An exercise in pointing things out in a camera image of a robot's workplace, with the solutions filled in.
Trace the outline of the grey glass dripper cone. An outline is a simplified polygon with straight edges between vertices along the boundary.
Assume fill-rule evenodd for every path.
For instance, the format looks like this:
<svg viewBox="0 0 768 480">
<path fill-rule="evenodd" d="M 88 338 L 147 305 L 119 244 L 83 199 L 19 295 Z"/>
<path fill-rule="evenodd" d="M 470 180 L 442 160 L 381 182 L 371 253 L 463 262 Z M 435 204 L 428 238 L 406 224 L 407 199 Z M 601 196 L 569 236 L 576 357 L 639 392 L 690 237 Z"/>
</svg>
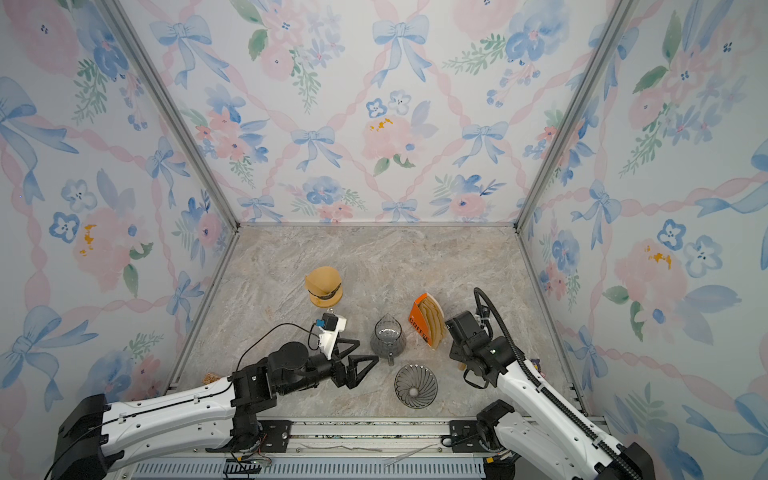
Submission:
<svg viewBox="0 0 768 480">
<path fill-rule="evenodd" d="M 394 391 L 398 400 L 411 409 L 430 406 L 439 390 L 435 374 L 421 364 L 403 366 L 394 379 Z"/>
</svg>

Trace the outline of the green glass dripper cone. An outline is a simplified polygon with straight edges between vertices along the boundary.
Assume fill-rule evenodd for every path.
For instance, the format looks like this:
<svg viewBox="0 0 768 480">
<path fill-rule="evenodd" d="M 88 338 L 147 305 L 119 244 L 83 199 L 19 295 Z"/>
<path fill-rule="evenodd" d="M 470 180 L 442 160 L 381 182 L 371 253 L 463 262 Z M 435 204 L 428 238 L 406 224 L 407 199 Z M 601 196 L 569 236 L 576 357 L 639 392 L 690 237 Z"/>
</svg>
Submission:
<svg viewBox="0 0 768 480">
<path fill-rule="evenodd" d="M 343 294 L 343 288 L 341 285 L 339 285 L 336 289 L 332 290 L 331 292 L 325 293 L 323 295 L 315 294 L 314 292 L 309 292 L 310 297 L 313 299 L 316 299 L 317 301 L 330 301 L 339 295 Z"/>
</svg>

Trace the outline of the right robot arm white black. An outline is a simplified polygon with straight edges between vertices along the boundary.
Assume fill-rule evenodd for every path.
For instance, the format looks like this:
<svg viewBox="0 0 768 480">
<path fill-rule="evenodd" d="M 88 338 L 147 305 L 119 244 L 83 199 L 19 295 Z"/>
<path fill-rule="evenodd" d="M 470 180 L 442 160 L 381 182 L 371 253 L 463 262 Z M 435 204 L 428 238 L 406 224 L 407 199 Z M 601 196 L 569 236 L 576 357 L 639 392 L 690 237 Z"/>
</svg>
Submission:
<svg viewBox="0 0 768 480">
<path fill-rule="evenodd" d="M 465 311 L 446 321 L 450 357 L 495 388 L 500 398 L 478 415 L 481 437 L 533 464 L 550 479 L 654 479 L 650 454 L 622 444 L 589 420 L 504 336 L 492 338 Z"/>
</svg>

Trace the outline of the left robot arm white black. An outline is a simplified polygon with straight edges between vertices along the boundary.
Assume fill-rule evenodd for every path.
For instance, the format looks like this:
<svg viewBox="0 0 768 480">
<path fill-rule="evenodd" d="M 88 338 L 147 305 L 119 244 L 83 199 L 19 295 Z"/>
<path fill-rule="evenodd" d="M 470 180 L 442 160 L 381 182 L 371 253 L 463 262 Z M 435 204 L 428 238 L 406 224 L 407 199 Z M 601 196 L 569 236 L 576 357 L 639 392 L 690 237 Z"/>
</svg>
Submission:
<svg viewBox="0 0 768 480">
<path fill-rule="evenodd" d="M 264 435 L 259 413 L 281 396 L 317 387 L 356 388 L 378 363 L 358 355 L 357 340 L 313 354 L 292 341 L 254 364 L 195 389 L 134 402 L 104 394 L 79 402 L 58 430 L 49 479 L 103 479 L 124 466 L 187 449 L 235 453 L 254 449 Z"/>
</svg>

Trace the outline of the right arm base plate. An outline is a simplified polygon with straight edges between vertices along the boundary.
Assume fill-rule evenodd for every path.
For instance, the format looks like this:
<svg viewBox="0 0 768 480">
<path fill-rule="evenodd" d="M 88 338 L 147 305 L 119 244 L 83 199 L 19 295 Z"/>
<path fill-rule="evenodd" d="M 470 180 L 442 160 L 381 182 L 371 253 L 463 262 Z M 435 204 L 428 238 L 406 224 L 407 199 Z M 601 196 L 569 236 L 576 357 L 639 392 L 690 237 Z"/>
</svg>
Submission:
<svg viewBox="0 0 768 480">
<path fill-rule="evenodd" d="M 453 453 L 490 454 L 500 448 L 493 428 L 487 422 L 479 420 L 450 421 L 446 440 L 449 440 Z"/>
</svg>

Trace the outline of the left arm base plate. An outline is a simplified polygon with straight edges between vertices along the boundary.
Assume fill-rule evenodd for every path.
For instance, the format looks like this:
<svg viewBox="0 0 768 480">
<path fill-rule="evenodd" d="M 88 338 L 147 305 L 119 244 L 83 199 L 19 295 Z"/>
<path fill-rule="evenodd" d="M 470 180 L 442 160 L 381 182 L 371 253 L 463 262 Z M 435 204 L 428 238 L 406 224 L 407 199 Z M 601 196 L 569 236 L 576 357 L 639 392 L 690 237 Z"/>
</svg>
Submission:
<svg viewBox="0 0 768 480">
<path fill-rule="evenodd" d="M 206 453 L 286 453 L 293 422 L 290 420 L 260 420 L 254 433 L 233 437 L 224 446 L 206 448 Z"/>
</svg>

